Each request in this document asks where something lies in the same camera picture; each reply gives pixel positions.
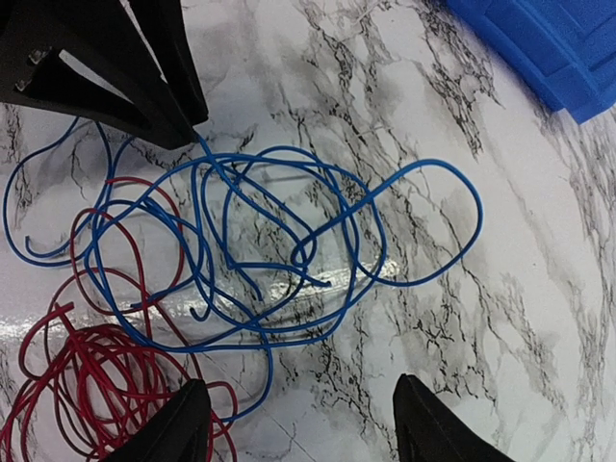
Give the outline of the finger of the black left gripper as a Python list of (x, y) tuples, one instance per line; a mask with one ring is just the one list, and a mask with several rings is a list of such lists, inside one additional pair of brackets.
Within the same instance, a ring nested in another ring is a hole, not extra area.
[(181, 2), (119, 1), (119, 5), (136, 20), (190, 125), (206, 121), (209, 111), (189, 47)]
[(2, 2), (1, 100), (85, 117), (165, 149), (197, 140), (119, 1)]

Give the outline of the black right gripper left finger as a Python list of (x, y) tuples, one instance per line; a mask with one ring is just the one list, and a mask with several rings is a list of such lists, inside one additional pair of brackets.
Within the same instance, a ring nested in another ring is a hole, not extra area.
[(191, 379), (105, 462), (206, 461), (211, 425), (206, 383)]

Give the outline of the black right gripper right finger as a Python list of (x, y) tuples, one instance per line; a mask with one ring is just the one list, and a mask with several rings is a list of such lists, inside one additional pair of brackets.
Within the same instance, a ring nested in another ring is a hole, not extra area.
[(512, 461), (478, 437), (413, 374), (399, 377), (393, 408), (401, 461)]

